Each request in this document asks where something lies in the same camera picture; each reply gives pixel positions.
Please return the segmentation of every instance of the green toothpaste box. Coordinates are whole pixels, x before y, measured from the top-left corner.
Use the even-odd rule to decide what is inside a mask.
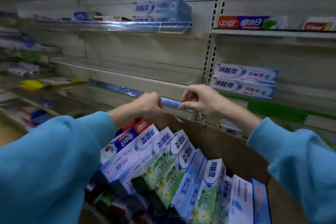
[[[220,222],[225,172],[226,168],[222,159],[208,161],[192,211],[191,224],[218,224]]]
[[[155,192],[166,209],[170,206],[195,153],[195,147],[188,140],[159,181]]]
[[[162,175],[165,173],[166,168],[172,164],[187,141],[188,137],[183,130],[175,133],[169,146],[156,154],[152,160],[138,172],[139,175],[131,180],[138,193],[144,194],[155,189]]]

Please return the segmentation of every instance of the blue sleeve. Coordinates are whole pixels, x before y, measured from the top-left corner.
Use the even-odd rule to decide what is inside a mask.
[[[111,116],[53,118],[0,147],[0,223],[77,223],[100,150],[115,135]]]
[[[314,132],[289,132],[264,119],[247,145],[269,163],[268,171],[299,201],[310,223],[336,223],[336,154]]]

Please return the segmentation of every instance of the yellow package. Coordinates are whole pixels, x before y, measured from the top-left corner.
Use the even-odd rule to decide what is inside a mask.
[[[69,85],[84,82],[78,79],[68,79],[68,78],[47,78],[47,79],[37,79],[37,80],[24,80],[21,81],[21,87],[26,90],[39,90],[46,86],[56,86],[56,85]]]

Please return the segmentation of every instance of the person's right hand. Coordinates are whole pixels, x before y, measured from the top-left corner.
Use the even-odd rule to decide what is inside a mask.
[[[236,104],[204,84],[190,85],[184,92],[180,108],[196,109],[206,114],[229,114]]]

